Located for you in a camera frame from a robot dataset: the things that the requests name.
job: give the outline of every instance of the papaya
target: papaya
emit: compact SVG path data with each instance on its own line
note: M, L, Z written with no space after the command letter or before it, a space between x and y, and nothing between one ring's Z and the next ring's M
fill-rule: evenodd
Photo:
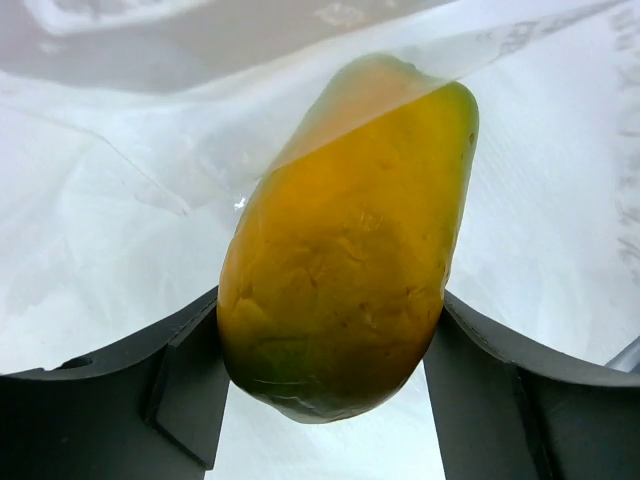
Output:
M385 402L433 337L479 115L460 83L416 96L430 81L385 55L338 72L229 245L217 304L229 376L296 422Z

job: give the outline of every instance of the papaya skin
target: papaya skin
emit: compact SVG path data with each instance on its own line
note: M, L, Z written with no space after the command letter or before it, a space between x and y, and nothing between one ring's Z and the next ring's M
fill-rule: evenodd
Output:
M426 82L386 56L339 72L258 184L229 246L217 306L227 370L297 422L372 410L405 384L433 337L479 115L459 83L415 95ZM287 160L365 104L402 95L415 99Z

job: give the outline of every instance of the yellow papaya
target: yellow papaya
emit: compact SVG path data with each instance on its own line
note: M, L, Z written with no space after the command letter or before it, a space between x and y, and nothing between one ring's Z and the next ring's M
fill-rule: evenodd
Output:
M478 133L472 93L450 83L306 147L428 82L383 55L339 72L280 160L310 151L262 178L229 245L217 306L227 370L295 421L373 409L433 337Z

